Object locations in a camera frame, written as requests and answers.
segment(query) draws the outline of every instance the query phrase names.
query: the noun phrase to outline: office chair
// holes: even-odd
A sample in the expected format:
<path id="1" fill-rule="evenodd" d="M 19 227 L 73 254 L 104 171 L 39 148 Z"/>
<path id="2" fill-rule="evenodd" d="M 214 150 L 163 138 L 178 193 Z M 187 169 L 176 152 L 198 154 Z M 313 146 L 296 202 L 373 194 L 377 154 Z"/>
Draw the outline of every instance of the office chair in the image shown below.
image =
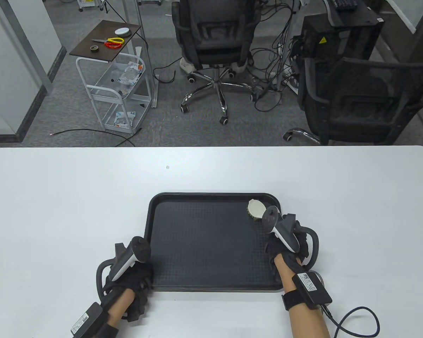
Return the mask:
<path id="1" fill-rule="evenodd" d="M 198 77 L 208 84 L 184 97 L 182 113 L 189 111 L 187 103 L 195 95 L 214 88 L 223 114 L 220 123 L 225 125 L 229 119 L 226 99 L 221 90 L 223 87 L 248 90 L 251 100 L 256 99 L 250 85 L 223 82 L 226 74 L 234 75 L 229 68 L 232 63 L 236 62 L 240 67 L 246 63 L 255 27 L 261 18 L 256 3 L 256 0 L 180 0 L 172 3 L 172 21 L 184 58 L 196 69 L 203 69 L 204 64 L 213 68 L 212 77 L 197 71 L 190 74 L 190 82 Z"/>
<path id="2" fill-rule="evenodd" d="M 298 103 L 312 132 L 290 129 L 315 143 L 329 140 L 391 145 L 423 108 L 423 63 L 342 58 L 333 67 L 305 58 Z"/>

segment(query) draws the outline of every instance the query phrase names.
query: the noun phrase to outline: warning sticker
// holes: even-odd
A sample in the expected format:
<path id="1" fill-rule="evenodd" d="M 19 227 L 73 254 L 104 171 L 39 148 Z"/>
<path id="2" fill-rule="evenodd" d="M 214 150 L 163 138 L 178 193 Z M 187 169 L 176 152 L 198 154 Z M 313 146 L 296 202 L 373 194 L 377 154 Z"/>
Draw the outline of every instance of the warning sticker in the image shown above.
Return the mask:
<path id="1" fill-rule="evenodd" d="M 86 322 L 88 320 L 89 316 L 88 314 L 85 312 L 83 314 L 83 316 L 80 317 L 79 320 L 76 321 L 76 323 L 74 324 L 74 326 L 71 328 L 71 332 L 72 334 L 75 334 L 79 328 L 81 328 L 81 326 L 84 324 L 84 322 Z"/>
<path id="2" fill-rule="evenodd" d="M 317 288 L 315 287 L 315 284 L 312 282 L 312 280 L 306 273 L 298 274 L 298 277 L 301 280 L 301 283 L 303 284 L 303 286 L 305 286 L 305 288 L 307 289 L 307 291 L 310 292 L 310 291 L 317 290 Z"/>

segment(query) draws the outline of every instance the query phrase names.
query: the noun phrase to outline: keyboard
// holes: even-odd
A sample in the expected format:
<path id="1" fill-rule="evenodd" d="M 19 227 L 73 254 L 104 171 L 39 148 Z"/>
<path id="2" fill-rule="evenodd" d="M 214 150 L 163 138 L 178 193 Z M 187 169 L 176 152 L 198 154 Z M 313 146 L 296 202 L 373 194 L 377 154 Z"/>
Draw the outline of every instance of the keyboard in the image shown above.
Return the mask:
<path id="1" fill-rule="evenodd" d="M 331 0 L 337 11 L 353 11 L 357 9 L 357 0 Z"/>

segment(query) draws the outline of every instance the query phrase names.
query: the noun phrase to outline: black tray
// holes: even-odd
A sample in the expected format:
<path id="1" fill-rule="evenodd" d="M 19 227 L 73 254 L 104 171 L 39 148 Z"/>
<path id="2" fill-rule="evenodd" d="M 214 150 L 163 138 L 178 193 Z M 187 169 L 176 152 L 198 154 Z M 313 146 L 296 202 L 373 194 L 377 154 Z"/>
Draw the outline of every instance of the black tray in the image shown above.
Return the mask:
<path id="1" fill-rule="evenodd" d="M 158 291 L 279 290 L 264 252 L 267 234 L 247 204 L 264 193 L 161 193 L 152 198 L 145 238 Z"/>

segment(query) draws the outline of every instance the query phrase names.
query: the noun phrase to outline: red scissors handle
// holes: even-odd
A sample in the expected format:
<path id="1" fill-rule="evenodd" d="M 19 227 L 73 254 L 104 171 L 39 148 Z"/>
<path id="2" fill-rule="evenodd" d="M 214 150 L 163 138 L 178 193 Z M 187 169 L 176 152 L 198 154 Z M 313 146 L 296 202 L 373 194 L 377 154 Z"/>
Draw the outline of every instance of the red scissors handle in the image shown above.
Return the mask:
<path id="1" fill-rule="evenodd" d="M 105 42 L 105 46 L 111 49 L 119 49 L 122 47 L 122 44 L 114 42 Z"/>

